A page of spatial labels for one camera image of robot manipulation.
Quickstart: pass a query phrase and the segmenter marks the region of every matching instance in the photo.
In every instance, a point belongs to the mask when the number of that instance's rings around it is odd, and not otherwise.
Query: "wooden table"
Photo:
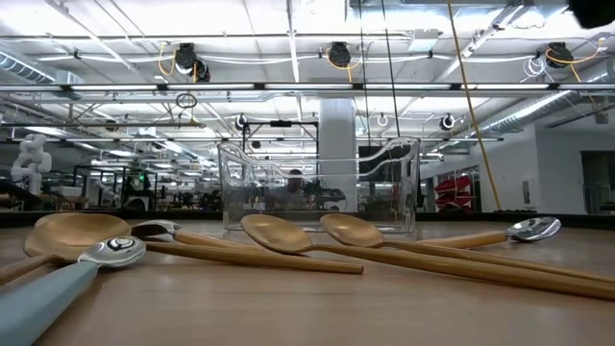
[[[219,222],[184,221],[225,234]],[[504,229],[423,223],[427,235]],[[28,229],[0,230],[0,264],[24,257]],[[331,242],[322,234],[316,242]],[[615,232],[564,229],[535,244],[481,251],[615,276]],[[352,260],[335,255],[322,258]],[[160,254],[107,271],[39,345],[613,345],[615,303],[370,263],[363,276],[247,268]],[[0,287],[16,289],[51,268]]]

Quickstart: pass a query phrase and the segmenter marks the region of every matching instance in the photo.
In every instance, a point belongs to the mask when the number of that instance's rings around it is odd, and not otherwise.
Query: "spoon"
[[[309,235],[300,227],[269,215],[252,214],[244,216],[241,219],[241,225],[254,241],[263,247],[283,254],[325,251],[358,259],[455,275],[463,278],[615,300],[615,284],[463,259],[447,259],[437,256],[352,246],[314,245]]]
[[[181,228],[182,226],[172,221],[150,220],[135,225],[133,227],[133,234],[137,232],[139,237],[170,234],[176,241],[188,245],[205,245],[219,248],[232,248],[237,250],[264,251],[264,249],[258,246],[243,244],[227,239],[220,239],[210,235],[200,235],[193,232],[180,231]]]
[[[98,242],[77,263],[56,270],[0,299],[0,340],[31,345],[91,284],[101,266],[124,267],[145,254],[145,244],[120,236]],[[70,258],[72,252],[66,253]]]
[[[327,214],[321,217],[320,224],[323,226],[325,232],[344,245],[368,248],[392,247],[423,255],[433,255],[449,259],[473,260],[615,284],[615,278],[603,277],[529,260],[512,259],[503,256],[488,255],[474,251],[440,246],[415,244],[407,241],[385,240],[382,233],[373,224],[350,215],[339,213]]]
[[[8,283],[47,263],[75,261],[89,246],[107,238],[130,235],[124,220],[104,214],[62,212],[44,216],[26,237],[23,250],[29,259],[0,268],[0,284]],[[60,251],[64,258],[56,253]]]
[[[457,249],[497,244],[510,238],[520,242],[535,242],[546,239],[559,231],[561,222],[550,216],[534,217],[509,227],[504,232],[485,232],[418,241],[420,244],[452,247]]]

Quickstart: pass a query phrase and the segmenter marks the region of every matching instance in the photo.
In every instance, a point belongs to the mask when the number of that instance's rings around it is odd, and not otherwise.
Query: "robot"
[[[47,141],[45,135],[27,135],[26,140],[19,144],[19,156],[12,164],[11,178],[17,184],[22,184],[24,176],[28,177],[28,190],[34,195],[40,194],[42,176],[40,173],[48,173],[51,170],[51,155],[45,153],[43,145]],[[28,167],[22,167],[27,161]]]

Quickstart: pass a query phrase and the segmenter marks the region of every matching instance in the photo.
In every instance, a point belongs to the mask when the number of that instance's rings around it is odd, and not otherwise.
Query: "wooden tabletop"
[[[218,222],[184,229],[230,240]],[[498,223],[423,223],[433,237],[501,230]],[[29,229],[0,230],[0,264],[24,258]],[[315,242],[332,242],[312,234]],[[487,253],[615,276],[615,232],[564,229]],[[147,254],[105,271],[39,345],[613,345],[615,303],[351,260],[362,276],[248,268]],[[18,288],[43,268],[0,287]]]

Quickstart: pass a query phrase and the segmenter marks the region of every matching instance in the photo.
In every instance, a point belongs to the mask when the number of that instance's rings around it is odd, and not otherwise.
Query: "blue spoon handle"
[[[0,297],[0,340],[9,345],[32,345],[97,273],[96,263],[83,261]]]

